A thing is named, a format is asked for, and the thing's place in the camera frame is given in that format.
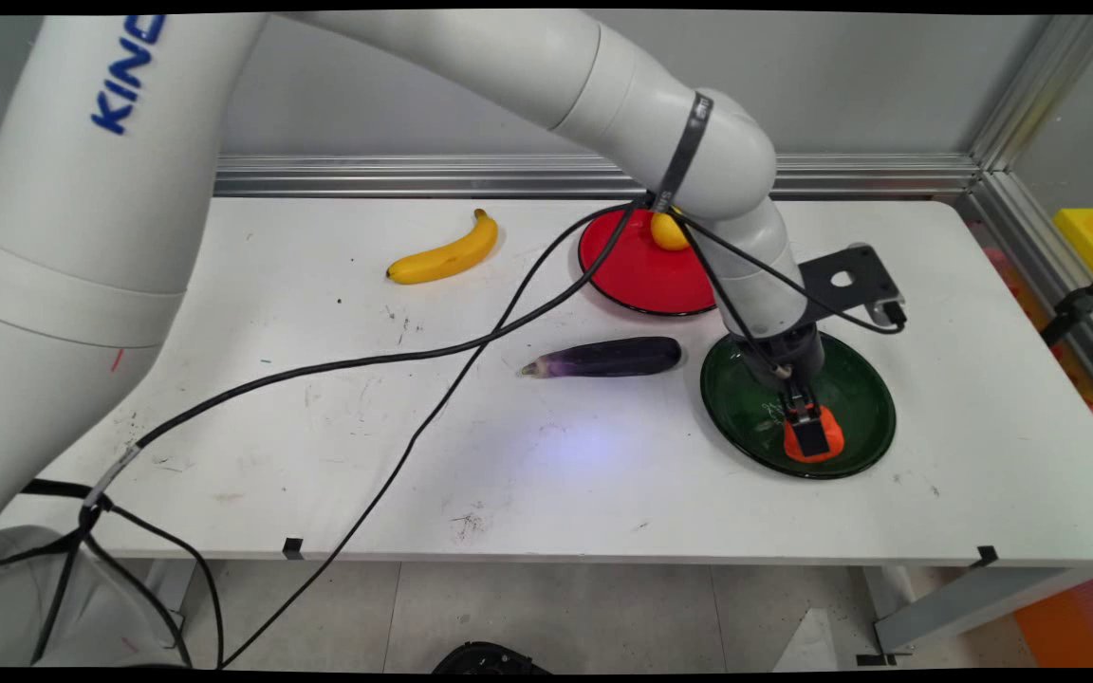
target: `red plate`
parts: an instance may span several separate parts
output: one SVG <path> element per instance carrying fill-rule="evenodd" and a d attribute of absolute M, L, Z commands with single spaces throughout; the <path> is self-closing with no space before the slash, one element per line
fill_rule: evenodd
<path fill-rule="evenodd" d="M 580 236 L 577 256 L 588 270 L 619 226 L 622 212 L 607 213 L 590 222 Z M 659 316 L 689 316 L 716 307 L 710 288 L 693 249 L 668 251 L 651 240 L 651 212 L 636 211 L 622 237 L 593 276 L 593 286 L 616 304 Z"/>

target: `green plate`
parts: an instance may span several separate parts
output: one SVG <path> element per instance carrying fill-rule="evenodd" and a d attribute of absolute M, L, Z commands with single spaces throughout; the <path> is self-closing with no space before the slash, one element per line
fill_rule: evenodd
<path fill-rule="evenodd" d="M 842 425 L 846 446 L 836 458 L 801 463 L 781 449 L 784 415 L 778 393 L 753 379 L 732 337 L 712 346 L 702 365 L 702 401 L 724 436 L 774 471 L 807 479 L 858 474 L 884 457 L 896 432 L 896 408 L 884 380 L 850 346 L 821 333 L 824 366 L 812 389 Z"/>

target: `black tape mark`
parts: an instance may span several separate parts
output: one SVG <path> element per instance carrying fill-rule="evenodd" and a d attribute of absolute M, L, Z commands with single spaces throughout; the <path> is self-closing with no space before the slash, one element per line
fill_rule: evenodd
<path fill-rule="evenodd" d="M 858 666 L 896 666 L 896 656 L 855 656 Z"/>
<path fill-rule="evenodd" d="M 303 540 L 301 539 L 285 539 L 285 547 L 281 549 L 281 552 L 285 554 L 286 561 L 299 561 L 303 558 Z"/>
<path fill-rule="evenodd" d="M 982 554 L 982 558 L 968 565 L 971 567 L 989 566 L 998 560 L 998 552 L 994 550 L 994 545 L 976 545 L 976 552 Z"/>

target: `floor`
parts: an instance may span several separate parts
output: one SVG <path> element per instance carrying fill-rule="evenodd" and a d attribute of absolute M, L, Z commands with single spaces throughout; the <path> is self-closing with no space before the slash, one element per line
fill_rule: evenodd
<path fill-rule="evenodd" d="M 212 563 L 226 655 L 316 569 Z M 956 570 L 912 572 L 917 593 Z M 875 652 L 855 567 L 334 563 L 232 669 L 424 673 L 490 640 L 552 673 L 772 671 L 809 608 L 825 610 L 838 670 Z M 212 666 L 212 603 L 197 575 L 184 602 L 195 664 Z M 898 658 L 900 669 L 1030 667 L 1013 617 Z"/>

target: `orange toy fruit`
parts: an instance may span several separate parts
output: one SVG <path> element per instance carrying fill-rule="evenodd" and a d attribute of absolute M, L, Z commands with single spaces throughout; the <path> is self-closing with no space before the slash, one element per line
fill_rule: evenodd
<path fill-rule="evenodd" d="M 812 410 L 812 403 L 808 404 L 808 410 Z M 795 429 L 790 427 L 790 422 L 781 425 L 781 449 L 787 457 L 801 463 L 822 463 L 828 459 L 836 458 L 846 447 L 845 434 L 842 434 L 842 425 L 833 419 L 833 411 L 828 407 L 821 407 L 821 427 L 824 427 L 824 437 L 830 441 L 828 452 L 816 454 L 812 457 L 803 456 L 799 449 L 799 440 L 795 438 Z"/>

